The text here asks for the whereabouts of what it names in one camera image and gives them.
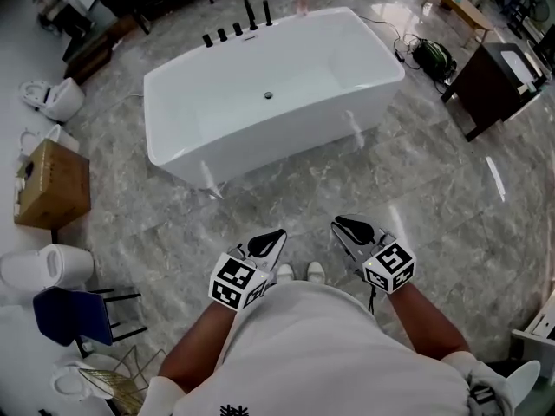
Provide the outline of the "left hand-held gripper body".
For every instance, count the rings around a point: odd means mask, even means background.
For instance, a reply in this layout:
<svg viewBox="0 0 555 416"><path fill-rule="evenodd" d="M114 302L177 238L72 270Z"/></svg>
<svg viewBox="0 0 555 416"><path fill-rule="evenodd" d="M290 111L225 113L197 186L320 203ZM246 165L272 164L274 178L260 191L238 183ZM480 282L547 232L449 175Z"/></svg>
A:
<svg viewBox="0 0 555 416"><path fill-rule="evenodd" d="M210 276L210 298L240 311L262 298L272 280L268 258L248 255L241 246L222 253Z"/></svg>

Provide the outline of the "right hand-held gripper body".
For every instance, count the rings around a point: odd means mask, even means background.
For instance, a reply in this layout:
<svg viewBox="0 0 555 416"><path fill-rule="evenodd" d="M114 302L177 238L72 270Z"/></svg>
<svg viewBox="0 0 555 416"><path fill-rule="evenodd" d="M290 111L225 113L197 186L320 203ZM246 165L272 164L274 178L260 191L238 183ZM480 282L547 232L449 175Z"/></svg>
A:
<svg viewBox="0 0 555 416"><path fill-rule="evenodd" d="M414 252L402 238L373 233L368 238L368 257L362 263L362 279L391 294L412 279L416 268Z"/></svg>

